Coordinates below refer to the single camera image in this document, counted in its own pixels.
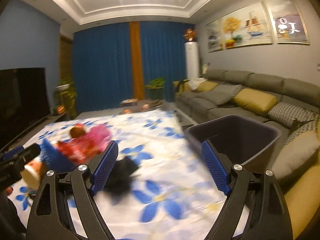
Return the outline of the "orange white paper cup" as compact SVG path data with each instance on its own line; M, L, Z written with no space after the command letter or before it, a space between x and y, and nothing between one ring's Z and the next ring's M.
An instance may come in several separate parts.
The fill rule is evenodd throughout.
M34 159L24 166L21 176L29 188L37 190L46 172L46 164L40 159Z

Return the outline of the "blue foam net sleeve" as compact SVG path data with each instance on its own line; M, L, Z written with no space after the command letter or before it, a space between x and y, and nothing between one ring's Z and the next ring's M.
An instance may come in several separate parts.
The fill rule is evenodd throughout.
M46 138L41 142L40 148L40 159L49 170L63 173L71 172L75 169L75 165L59 152Z

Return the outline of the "red printed plastic bag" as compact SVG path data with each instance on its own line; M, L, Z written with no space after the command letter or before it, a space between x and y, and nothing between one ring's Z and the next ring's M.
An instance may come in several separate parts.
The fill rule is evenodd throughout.
M106 148L105 143L98 143L92 138L77 138L69 142L58 141L56 145L59 152L77 165L89 163L91 159L101 154Z

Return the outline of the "red gold paper cup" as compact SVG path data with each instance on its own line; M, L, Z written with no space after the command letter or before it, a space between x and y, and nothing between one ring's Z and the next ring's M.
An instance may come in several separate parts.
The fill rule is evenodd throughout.
M87 134L82 124L75 124L69 131L71 138L76 139Z

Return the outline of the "black plastic bag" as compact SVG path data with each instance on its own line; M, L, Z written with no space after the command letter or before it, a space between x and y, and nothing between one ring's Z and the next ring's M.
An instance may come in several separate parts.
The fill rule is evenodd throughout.
M112 196L123 196L131 189L132 175L138 169L139 165L129 157L116 161L103 190Z

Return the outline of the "pink plastic bag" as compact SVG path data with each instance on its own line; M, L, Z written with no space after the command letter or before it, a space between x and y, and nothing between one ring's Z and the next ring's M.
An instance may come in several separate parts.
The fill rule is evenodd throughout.
M109 128L104 124L99 124L92 127L87 134L85 139L93 143L93 146L96 147L100 153L104 152L105 148L109 145L112 134Z

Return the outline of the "dark grey trash bin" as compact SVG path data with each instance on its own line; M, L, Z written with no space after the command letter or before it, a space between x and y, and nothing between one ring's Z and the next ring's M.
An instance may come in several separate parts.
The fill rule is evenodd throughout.
M191 126L184 135L198 155L201 155L202 143L209 140L217 152L227 155L233 164L263 173L281 131L251 118L227 115Z

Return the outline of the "black television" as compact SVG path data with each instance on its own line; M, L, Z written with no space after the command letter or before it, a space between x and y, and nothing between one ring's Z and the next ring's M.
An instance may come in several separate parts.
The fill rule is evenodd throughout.
M50 114L44 68L1 70L1 150Z

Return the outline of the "plant on stand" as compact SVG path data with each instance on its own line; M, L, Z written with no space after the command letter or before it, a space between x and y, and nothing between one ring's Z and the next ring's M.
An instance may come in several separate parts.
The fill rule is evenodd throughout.
M76 110L77 92L73 79L62 79L58 86L55 87L53 96L53 113L55 115L66 113L68 119L75 119L78 115Z

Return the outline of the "floral blue white tablecloth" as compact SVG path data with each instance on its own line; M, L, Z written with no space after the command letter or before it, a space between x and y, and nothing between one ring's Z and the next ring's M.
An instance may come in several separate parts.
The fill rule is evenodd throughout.
M225 195L184 138L176 116L160 110L81 119L105 125L119 158L138 166L122 196L99 192L95 202L116 239L204 239Z

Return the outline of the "grey sectional sofa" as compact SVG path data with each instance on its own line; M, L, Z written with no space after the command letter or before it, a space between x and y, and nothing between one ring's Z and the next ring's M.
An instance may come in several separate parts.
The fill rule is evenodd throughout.
M240 70L209 70L204 81L173 83L176 106L198 123L240 115L281 131L273 149L249 162L272 163L295 128L319 118L319 87L297 79Z

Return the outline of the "mustard cushion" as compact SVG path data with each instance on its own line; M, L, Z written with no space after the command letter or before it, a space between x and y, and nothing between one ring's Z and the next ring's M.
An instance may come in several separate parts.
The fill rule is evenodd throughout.
M276 96L259 90L244 88L235 97L234 102L239 107L253 112L259 116L267 116L269 110L279 100Z
M197 93L201 92L207 92L213 90L215 87L217 87L219 84L217 82L213 81L204 81L201 84L198 85L198 87L195 89Z

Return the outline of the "blue curtains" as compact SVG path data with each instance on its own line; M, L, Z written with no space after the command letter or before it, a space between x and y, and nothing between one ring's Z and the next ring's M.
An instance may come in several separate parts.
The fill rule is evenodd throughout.
M172 102L172 83L187 77L184 32L194 25L179 22L140 23L140 42L145 86L165 80L164 98ZM119 107L134 98L131 72L129 22L94 27L74 34L73 80L78 112Z

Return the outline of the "orange curtain strip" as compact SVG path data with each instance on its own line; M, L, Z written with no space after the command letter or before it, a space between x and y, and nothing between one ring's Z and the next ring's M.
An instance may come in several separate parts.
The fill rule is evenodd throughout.
M134 98L145 99L142 53L140 42L140 23L130 22L131 72Z

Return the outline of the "white standing air conditioner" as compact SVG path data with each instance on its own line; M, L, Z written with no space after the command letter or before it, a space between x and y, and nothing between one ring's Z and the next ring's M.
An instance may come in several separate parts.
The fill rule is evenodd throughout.
M187 78L197 78L200 75L198 44L197 42L186 42L184 46Z

